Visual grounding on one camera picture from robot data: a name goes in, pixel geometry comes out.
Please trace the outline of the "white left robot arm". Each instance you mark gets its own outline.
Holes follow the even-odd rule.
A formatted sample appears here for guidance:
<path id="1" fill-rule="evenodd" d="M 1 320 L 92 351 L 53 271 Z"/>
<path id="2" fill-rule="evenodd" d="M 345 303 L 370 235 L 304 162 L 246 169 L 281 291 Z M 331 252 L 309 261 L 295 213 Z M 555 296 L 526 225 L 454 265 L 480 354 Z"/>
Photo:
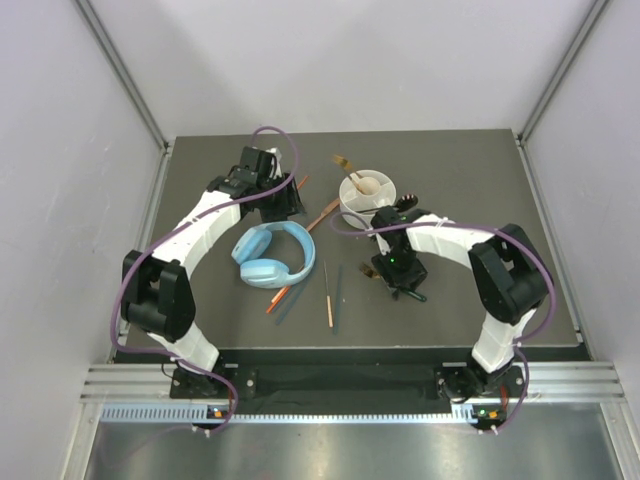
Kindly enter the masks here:
<path id="1" fill-rule="evenodd" d="M 173 230 L 123 260 L 111 339 L 118 339 L 121 321 L 144 331 L 158 343 L 156 353 L 191 374 L 205 396 L 220 394 L 230 382 L 216 366 L 219 349 L 196 323 L 191 276 L 215 243 L 254 210 L 273 227 L 294 228 L 289 218 L 303 207 L 295 173 L 282 168 L 281 158 L 277 148 L 245 147 L 239 163 L 207 185 Z"/>

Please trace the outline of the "white divided round container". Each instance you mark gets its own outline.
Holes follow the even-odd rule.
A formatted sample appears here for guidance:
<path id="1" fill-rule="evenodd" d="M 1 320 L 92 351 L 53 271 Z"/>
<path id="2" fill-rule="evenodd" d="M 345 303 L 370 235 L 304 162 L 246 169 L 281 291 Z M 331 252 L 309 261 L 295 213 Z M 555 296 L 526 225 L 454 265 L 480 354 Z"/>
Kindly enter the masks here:
<path id="1" fill-rule="evenodd" d="M 353 213 L 371 226 L 371 219 L 377 208 L 392 206 L 397 199 L 394 182 L 384 173 L 376 170 L 358 170 L 353 178 L 364 193 L 353 182 L 344 179 L 339 187 L 340 211 Z"/>

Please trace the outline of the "light blue headphones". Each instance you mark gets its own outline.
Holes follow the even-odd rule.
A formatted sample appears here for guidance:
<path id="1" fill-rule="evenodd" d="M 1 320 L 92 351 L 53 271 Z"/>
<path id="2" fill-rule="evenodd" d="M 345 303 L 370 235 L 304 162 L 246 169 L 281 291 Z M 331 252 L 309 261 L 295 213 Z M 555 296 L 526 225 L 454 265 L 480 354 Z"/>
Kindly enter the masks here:
<path id="1" fill-rule="evenodd" d="M 263 258 L 276 231 L 286 232 L 301 246 L 304 265 L 296 273 L 276 259 Z M 294 221 L 262 223 L 249 228 L 236 242 L 232 259 L 240 268 L 241 280 L 252 287 L 279 289 L 296 285 L 307 278 L 316 261 L 316 246 L 307 229 Z"/>

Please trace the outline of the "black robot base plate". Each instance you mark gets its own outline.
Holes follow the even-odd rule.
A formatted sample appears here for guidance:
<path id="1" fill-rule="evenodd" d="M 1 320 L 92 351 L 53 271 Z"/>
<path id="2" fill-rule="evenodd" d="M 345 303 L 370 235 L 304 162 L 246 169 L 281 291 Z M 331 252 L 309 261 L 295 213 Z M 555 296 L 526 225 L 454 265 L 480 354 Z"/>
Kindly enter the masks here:
<path id="1" fill-rule="evenodd" d="M 318 348 L 226 350 L 208 373 L 173 373 L 173 399 L 223 399 L 242 409 L 324 410 L 389 401 L 429 405 L 525 392 L 519 359 L 487 373 L 465 348 Z"/>

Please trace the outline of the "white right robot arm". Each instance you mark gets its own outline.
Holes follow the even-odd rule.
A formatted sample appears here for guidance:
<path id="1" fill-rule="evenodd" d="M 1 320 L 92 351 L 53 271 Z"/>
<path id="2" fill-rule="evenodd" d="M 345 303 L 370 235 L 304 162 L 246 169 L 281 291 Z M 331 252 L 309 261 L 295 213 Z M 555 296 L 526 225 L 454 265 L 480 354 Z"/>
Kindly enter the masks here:
<path id="1" fill-rule="evenodd" d="M 466 367 L 445 377 L 443 393 L 463 402 L 498 390 L 526 325 L 553 285 L 523 229 L 458 228 L 421 209 L 400 214 L 392 207 L 374 214 L 371 227 L 380 249 L 372 264 L 393 297 L 414 294 L 426 279 L 420 253 L 471 270 L 486 315 Z"/>

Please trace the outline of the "black spoon long handle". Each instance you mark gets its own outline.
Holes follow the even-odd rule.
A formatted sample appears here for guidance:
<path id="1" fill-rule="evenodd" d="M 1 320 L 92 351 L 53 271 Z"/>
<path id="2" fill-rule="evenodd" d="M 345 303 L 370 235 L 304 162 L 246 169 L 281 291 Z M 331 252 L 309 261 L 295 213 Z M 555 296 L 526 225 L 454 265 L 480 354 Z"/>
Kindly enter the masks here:
<path id="1" fill-rule="evenodd" d="M 414 194 L 406 194 L 401 196 L 396 204 L 395 209 L 398 213 L 406 212 L 414 208 L 418 203 L 418 197 Z"/>

